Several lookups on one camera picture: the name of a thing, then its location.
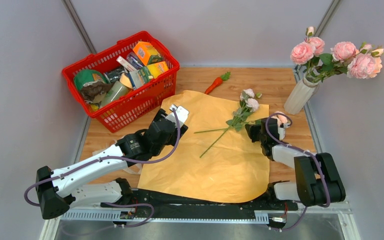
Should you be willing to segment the pale pink rose stem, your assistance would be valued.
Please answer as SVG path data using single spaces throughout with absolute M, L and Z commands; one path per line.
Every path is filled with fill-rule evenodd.
M 215 145 L 215 143 L 217 143 L 222 138 L 222 136 L 228 130 L 233 129 L 238 132 L 242 128 L 244 128 L 245 125 L 249 123 L 249 121 L 247 121 L 248 117 L 250 117 L 260 108 L 258 100 L 261 97 L 261 92 L 255 93 L 251 88 L 244 89 L 239 96 L 238 109 L 232 112 L 232 119 L 229 119 L 225 122 L 227 124 L 227 127 L 194 132 L 195 134 L 200 134 L 222 131 L 220 136 L 216 140 L 214 140 L 214 142 L 199 157 L 202 158 Z

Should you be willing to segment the cream ribbon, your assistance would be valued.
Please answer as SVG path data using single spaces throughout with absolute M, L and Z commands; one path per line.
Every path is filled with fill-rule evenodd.
M 100 149 L 92 152 L 93 159 L 99 159 L 93 166 L 102 166 L 106 173 L 112 173 L 116 170 L 123 170 L 129 174 L 140 175 L 142 172 L 143 165 L 141 163 L 134 163 L 125 161 L 122 159 L 116 159 L 114 157 L 124 157 L 119 146 L 115 144 L 110 145 L 106 149 Z

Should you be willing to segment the orange wrapping paper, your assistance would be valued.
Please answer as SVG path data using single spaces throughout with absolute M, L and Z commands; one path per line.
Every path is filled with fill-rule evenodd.
M 176 149 L 165 148 L 161 162 L 145 164 L 138 187 L 216 203 L 243 203 L 268 187 L 270 161 L 247 132 L 227 127 L 239 102 L 185 90 L 166 98 L 162 107 L 188 110 L 188 130 Z

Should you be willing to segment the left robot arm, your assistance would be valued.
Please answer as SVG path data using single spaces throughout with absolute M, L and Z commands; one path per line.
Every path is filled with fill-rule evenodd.
M 36 182 L 24 192 L 25 201 L 40 208 L 44 220 L 62 216 L 70 209 L 92 204 L 105 207 L 134 208 L 133 191 L 126 179 L 100 184 L 91 181 L 135 164 L 155 164 L 168 159 L 183 134 L 189 111 L 170 106 L 160 109 L 146 129 L 127 134 L 116 143 L 81 162 L 62 168 L 41 167 Z

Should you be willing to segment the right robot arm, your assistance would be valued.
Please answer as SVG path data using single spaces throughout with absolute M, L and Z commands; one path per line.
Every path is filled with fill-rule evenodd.
M 266 205 L 279 209 L 285 201 L 295 201 L 306 207 L 328 207 L 343 202 L 346 190 L 333 156 L 327 152 L 312 153 L 284 141 L 289 119 L 277 116 L 246 124 L 245 129 L 253 143 L 259 142 L 262 154 L 273 162 L 286 165 L 295 172 L 295 181 L 273 183 L 265 195 Z

